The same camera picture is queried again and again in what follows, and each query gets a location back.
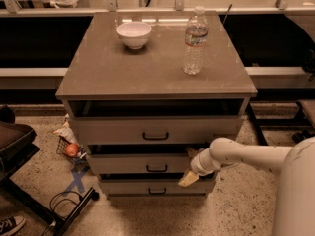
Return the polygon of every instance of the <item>cabinet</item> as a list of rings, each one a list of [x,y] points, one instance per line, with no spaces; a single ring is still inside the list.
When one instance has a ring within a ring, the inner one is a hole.
[[[108,196],[206,196],[216,174],[178,186],[189,168],[187,147],[235,139],[256,89],[221,21],[210,21],[205,68],[182,71],[191,12],[96,13],[56,96],[85,146],[92,173]],[[122,22],[152,25],[148,43],[130,50],[118,39]]]

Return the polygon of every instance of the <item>drawer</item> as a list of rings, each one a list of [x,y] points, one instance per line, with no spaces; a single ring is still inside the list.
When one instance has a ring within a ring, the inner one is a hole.
[[[187,147],[200,145],[114,145],[89,146],[87,161],[93,174],[182,173],[189,168]]]
[[[242,123],[242,117],[70,120],[77,140],[84,145],[195,144],[221,136],[235,139]]]
[[[204,196],[212,191],[216,174],[201,177],[188,187],[178,185],[183,174],[100,175],[99,186],[110,197],[125,196]]]

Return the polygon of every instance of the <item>plastic water bottle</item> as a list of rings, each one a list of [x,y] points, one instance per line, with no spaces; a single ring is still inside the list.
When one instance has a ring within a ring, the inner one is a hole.
[[[195,15],[187,23],[184,56],[184,72],[197,75],[204,65],[204,46],[207,42],[208,22],[205,17],[205,8],[197,6]]]

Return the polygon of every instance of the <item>bottle cap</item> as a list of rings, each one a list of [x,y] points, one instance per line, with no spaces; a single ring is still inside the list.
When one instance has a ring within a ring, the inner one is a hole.
[[[205,7],[203,6],[196,6],[194,12],[198,15],[205,13]]]

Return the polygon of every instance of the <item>white bowl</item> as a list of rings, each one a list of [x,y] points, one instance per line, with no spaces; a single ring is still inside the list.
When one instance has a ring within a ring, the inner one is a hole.
[[[127,22],[117,28],[119,39],[130,49],[140,49],[149,39],[151,26],[144,22]]]

